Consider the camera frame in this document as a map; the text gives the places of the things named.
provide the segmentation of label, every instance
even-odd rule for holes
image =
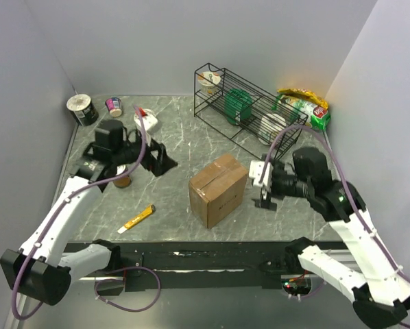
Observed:
[[[97,160],[92,160],[90,162],[85,161],[83,165],[87,166],[89,170],[94,171],[97,168],[99,162]]]
[[[112,111],[115,108],[121,108],[121,100],[118,97],[112,97],[106,100],[106,107],[108,111]]]
[[[213,86],[220,83],[220,75],[216,72],[202,72],[197,78],[203,86]]]
[[[313,115],[319,119],[321,119],[324,115],[327,114],[327,110],[325,108],[322,108],[321,106],[317,106],[314,110],[313,110]]]
[[[77,117],[77,118],[80,118],[80,119],[83,119],[84,117],[85,117],[85,112],[84,112],[84,110],[83,111],[75,111],[74,112],[75,113],[75,116]]]

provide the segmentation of yellow snack bag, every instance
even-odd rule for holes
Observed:
[[[328,109],[328,102],[316,95],[313,91],[309,91],[307,89],[298,89],[298,88],[281,88],[277,90],[279,93],[289,96],[294,96],[305,101],[310,101],[322,108]]]

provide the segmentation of yellow box cutter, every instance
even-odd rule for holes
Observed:
[[[124,233],[125,231],[133,228],[137,223],[139,223],[140,221],[144,220],[145,218],[147,218],[148,216],[153,214],[155,212],[155,210],[156,210],[156,208],[153,204],[149,205],[141,214],[139,214],[138,216],[135,216],[134,218],[129,220],[117,232],[119,234],[121,234],[121,233]]]

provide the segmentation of gray wall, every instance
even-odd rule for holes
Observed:
[[[410,0],[376,4],[327,99],[333,149],[410,274]]]
[[[73,89],[21,0],[0,1],[0,257],[51,207],[73,122]],[[0,267],[0,327],[10,289]]]
[[[80,92],[185,95],[206,62],[325,95],[376,0],[26,0]]]

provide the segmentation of black and white can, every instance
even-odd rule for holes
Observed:
[[[79,125],[92,125],[98,119],[98,112],[88,95],[72,96],[67,101],[67,108]]]

